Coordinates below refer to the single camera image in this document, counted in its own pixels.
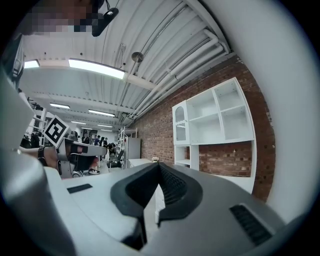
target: cabinet door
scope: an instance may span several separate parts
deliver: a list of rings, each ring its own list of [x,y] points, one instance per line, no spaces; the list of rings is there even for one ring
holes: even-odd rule
[[[183,102],[172,107],[173,144],[189,145],[189,123],[187,113],[187,102]]]

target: ceiling light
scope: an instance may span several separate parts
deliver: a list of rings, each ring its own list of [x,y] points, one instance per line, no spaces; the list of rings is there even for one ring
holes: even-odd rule
[[[110,125],[103,125],[103,124],[98,124],[98,126],[103,126],[103,127],[110,127],[110,128],[113,128],[113,126],[110,126]]]
[[[85,122],[76,122],[76,121],[71,121],[71,123],[86,125],[86,123],[85,123]]]
[[[56,107],[56,108],[70,109],[70,107],[68,105],[61,105],[61,104],[56,104],[56,103],[50,103],[50,105],[52,107]]]
[[[97,111],[97,110],[92,110],[92,109],[89,109],[89,112],[90,113],[94,113],[94,114],[99,114],[99,115],[105,115],[105,116],[109,116],[109,117],[115,117],[114,114],[110,114],[110,113],[106,113],[106,112],[101,112],[101,111]]]
[[[94,62],[90,62],[90,61],[85,61],[85,60],[81,60],[81,59],[70,58],[69,59],[69,66],[70,66],[70,68],[93,71],[93,72],[105,74],[107,76],[111,76],[111,77],[119,78],[119,79],[123,79],[124,75],[125,75],[125,72],[123,72],[122,70],[119,70],[117,68],[94,63]]]
[[[24,63],[24,68],[25,69],[30,69],[30,68],[39,68],[39,62],[37,60],[30,60],[30,61],[26,61]]]

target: shoe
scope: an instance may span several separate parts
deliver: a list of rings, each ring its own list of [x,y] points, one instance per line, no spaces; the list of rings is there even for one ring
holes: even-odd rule
[[[97,174],[100,174],[100,171],[99,171],[99,170],[95,170],[95,169],[90,169],[90,170],[89,170],[89,173],[90,173],[91,175],[97,175]]]

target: black wristband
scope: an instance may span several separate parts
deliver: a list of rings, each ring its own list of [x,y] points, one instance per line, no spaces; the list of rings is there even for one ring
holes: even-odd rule
[[[45,159],[45,147],[42,146],[42,147],[39,147],[38,149],[38,160],[40,161],[40,163],[44,166],[44,167],[47,167],[47,162],[46,162],[46,159]]]

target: refrigerator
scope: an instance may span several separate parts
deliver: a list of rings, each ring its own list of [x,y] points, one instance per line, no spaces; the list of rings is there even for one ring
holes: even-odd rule
[[[125,138],[123,156],[125,168],[128,168],[129,159],[139,159],[141,157],[141,139],[132,137]]]

